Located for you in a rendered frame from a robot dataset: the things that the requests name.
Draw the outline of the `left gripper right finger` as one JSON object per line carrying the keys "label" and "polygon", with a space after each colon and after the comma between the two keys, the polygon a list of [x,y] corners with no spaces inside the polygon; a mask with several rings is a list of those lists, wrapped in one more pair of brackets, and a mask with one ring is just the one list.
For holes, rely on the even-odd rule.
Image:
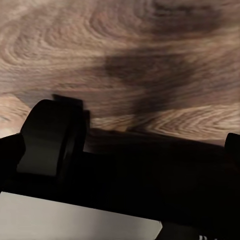
{"label": "left gripper right finger", "polygon": [[240,135],[229,133],[227,135],[224,151],[240,173]]}

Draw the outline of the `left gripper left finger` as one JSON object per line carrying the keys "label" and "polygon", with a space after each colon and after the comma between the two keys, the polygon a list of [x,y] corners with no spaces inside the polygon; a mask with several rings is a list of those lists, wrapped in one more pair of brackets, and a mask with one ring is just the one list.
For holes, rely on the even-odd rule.
{"label": "left gripper left finger", "polygon": [[26,152],[23,134],[0,138],[0,193]]}

